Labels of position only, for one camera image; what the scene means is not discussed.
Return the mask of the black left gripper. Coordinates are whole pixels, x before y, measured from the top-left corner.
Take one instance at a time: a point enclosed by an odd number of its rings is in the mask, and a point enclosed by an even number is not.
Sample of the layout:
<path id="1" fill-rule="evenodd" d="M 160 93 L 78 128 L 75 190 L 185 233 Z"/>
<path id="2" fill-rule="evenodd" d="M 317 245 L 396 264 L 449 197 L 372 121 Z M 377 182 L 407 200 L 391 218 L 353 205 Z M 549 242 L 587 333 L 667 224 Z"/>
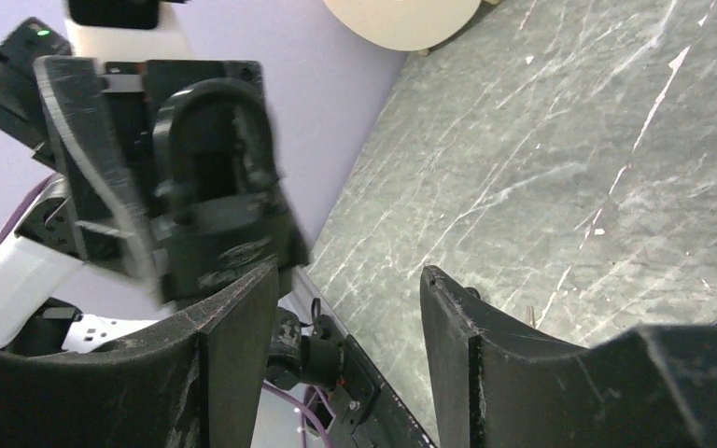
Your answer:
<path id="1" fill-rule="evenodd" d="M 122 239 L 133 278 L 159 291 L 141 196 L 150 204 L 266 202 L 262 68 L 255 61 L 108 63 L 116 77 L 137 80 L 125 91 L 111 80 L 104 96 L 96 64 L 41 57 L 38 88 L 64 148 L 113 216 L 110 229 L 93 228 Z"/>

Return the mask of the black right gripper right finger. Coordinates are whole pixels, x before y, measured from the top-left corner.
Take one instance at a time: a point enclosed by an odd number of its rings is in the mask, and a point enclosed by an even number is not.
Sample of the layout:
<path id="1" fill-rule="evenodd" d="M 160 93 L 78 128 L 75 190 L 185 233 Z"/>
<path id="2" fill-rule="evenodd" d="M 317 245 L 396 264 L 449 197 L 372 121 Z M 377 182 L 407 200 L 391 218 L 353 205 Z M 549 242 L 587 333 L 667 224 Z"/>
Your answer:
<path id="1" fill-rule="evenodd" d="M 717 326 L 639 326 L 584 348 L 435 266 L 420 306 L 444 446 L 717 447 Z"/>

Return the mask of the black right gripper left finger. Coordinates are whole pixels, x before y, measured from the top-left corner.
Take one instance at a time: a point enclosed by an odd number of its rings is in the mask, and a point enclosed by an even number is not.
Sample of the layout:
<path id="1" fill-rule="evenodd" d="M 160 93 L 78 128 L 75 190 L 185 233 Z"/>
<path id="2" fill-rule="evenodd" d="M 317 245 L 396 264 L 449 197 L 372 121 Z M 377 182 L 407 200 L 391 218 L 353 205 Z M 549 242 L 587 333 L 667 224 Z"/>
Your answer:
<path id="1" fill-rule="evenodd" d="M 279 298 L 262 264 L 87 354 L 0 352 L 0 447 L 247 447 Z"/>

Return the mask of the black padlock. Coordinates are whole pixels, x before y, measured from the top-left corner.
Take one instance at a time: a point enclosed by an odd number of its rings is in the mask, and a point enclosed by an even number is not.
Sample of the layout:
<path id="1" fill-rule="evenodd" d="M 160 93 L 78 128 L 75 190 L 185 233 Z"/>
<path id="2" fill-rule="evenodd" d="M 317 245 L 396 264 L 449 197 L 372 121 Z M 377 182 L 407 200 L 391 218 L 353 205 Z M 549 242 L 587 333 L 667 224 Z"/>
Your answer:
<path id="1" fill-rule="evenodd" d="M 290 272 L 310 250 L 280 185 L 258 89 L 211 78 L 173 94 L 158 111 L 153 150 L 165 298 L 201 300 L 266 261 L 278 267 L 280 292 L 290 292 Z"/>

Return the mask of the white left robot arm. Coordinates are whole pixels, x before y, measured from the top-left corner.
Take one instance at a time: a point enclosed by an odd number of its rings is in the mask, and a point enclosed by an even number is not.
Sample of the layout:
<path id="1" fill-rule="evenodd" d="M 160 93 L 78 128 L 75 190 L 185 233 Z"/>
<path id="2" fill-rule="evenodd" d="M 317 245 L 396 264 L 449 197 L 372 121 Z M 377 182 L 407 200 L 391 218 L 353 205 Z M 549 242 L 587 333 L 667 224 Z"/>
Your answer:
<path id="1" fill-rule="evenodd" d="M 86 265 L 162 302 L 202 300 L 268 256 L 274 143 L 254 78 L 197 60 L 175 1 L 68 1 L 0 43 L 0 130 L 50 168 L 0 229 L 0 351 L 64 325 L 57 288 Z"/>

